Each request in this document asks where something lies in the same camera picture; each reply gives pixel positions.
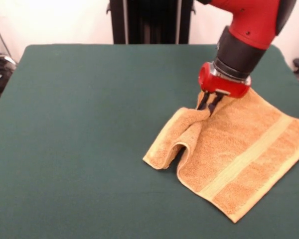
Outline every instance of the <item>table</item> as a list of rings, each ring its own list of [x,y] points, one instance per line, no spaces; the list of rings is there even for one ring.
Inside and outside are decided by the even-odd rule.
[[[299,239],[299,162],[237,224],[187,190],[177,160],[142,157],[195,107],[215,45],[26,48],[0,100],[0,239]],[[253,88],[299,118],[299,82],[271,47]]]

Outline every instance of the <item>towel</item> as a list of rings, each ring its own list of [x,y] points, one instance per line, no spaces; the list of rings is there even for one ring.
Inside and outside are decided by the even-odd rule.
[[[237,223],[299,160],[299,119],[253,89],[241,99],[224,97],[212,115],[197,110],[202,97],[195,109],[177,110],[143,161],[167,169],[185,147],[179,181]]]

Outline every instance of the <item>white wall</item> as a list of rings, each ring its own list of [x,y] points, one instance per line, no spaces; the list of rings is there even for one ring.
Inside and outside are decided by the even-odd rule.
[[[26,46],[49,43],[113,44],[109,0],[0,0],[0,31],[12,56]],[[231,14],[195,3],[190,44],[216,43]],[[299,0],[284,30],[273,42],[291,66],[299,57]]]

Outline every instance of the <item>green table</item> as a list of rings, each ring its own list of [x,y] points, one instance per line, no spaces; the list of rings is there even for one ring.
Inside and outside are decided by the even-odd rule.
[[[299,163],[238,224],[142,157],[195,107],[214,45],[26,49],[0,100],[0,239],[299,239]],[[271,47],[254,89],[299,118],[299,83]]]

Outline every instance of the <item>black cable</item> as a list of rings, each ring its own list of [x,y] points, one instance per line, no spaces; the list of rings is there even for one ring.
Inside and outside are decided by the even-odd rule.
[[[4,40],[3,40],[2,36],[1,36],[1,33],[0,33],[0,39],[1,39],[1,41],[2,41],[2,43],[3,43],[3,45],[4,45],[4,47],[5,47],[6,51],[8,52],[8,55],[11,57],[11,54],[10,54],[10,52],[9,52],[9,49],[8,49],[7,46],[6,46]]]

